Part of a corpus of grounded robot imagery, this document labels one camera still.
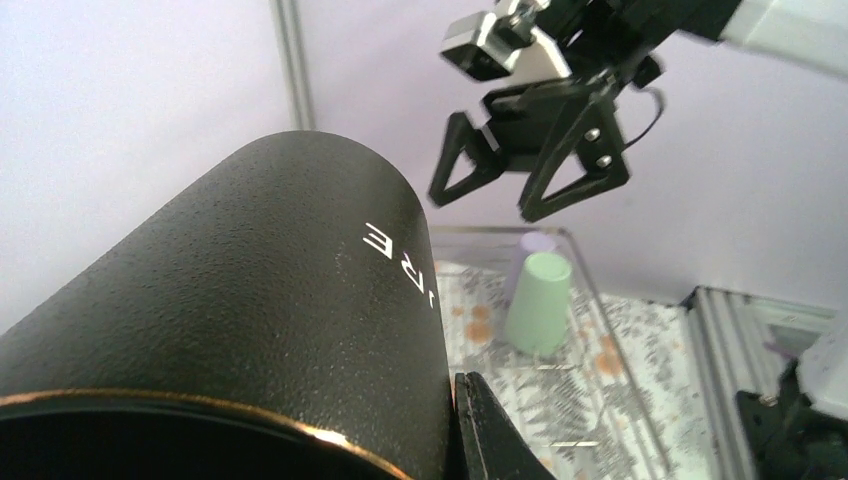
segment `black cable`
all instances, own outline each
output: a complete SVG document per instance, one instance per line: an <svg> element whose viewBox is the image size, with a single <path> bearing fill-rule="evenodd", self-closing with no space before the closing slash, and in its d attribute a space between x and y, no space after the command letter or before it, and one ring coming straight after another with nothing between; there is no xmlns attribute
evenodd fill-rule
<svg viewBox="0 0 848 480"><path fill-rule="evenodd" d="M657 113L654 116L654 119L651 120L651 123L648 125L648 128L646 128L642 133L637 135L636 138L634 138L633 140L630 140L629 142L624 144L625 150L627 150L628 148L635 145L636 142L638 142L639 140L642 140L642 138L645 135L647 135L648 132L650 132L652 128L654 128L654 125L657 124L660 117L662 117L663 112L665 112L665 95L663 95L662 90L660 90L658 88L648 87L648 88L644 88L640 91L650 93L654 97L654 103L657 106Z"/></svg>

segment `white wall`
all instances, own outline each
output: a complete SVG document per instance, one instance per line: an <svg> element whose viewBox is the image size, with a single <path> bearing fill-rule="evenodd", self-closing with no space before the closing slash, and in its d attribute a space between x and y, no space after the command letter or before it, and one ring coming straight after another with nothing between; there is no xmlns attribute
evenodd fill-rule
<svg viewBox="0 0 848 480"><path fill-rule="evenodd" d="M265 0L0 4L0 332L290 128Z"/></svg>
<svg viewBox="0 0 848 480"><path fill-rule="evenodd" d="M301 2L319 128L391 160L425 195L444 124L494 85L438 57L448 24L491 1ZM572 229L608 291L679 301L696 284L831 307L848 294L848 84L683 37L658 49L666 116L628 152L633 179L546 223ZM629 136L653 113L625 94ZM505 178L431 223L517 224Z"/></svg>

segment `bolt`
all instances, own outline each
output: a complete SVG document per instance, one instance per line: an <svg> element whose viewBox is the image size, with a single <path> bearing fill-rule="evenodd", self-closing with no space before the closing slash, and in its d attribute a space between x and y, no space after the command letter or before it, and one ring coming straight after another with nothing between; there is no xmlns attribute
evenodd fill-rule
<svg viewBox="0 0 848 480"><path fill-rule="evenodd" d="M593 128L593 129L589 130L588 132L586 132L586 135L583 135L583 138L585 138L586 140L589 140L590 142L594 142L595 140L600 138L600 136L601 136L601 131L597 128Z"/></svg>
<svg viewBox="0 0 848 480"><path fill-rule="evenodd" d="M777 405L777 397L775 397L774 395L761 395L760 405L764 407L773 407Z"/></svg>

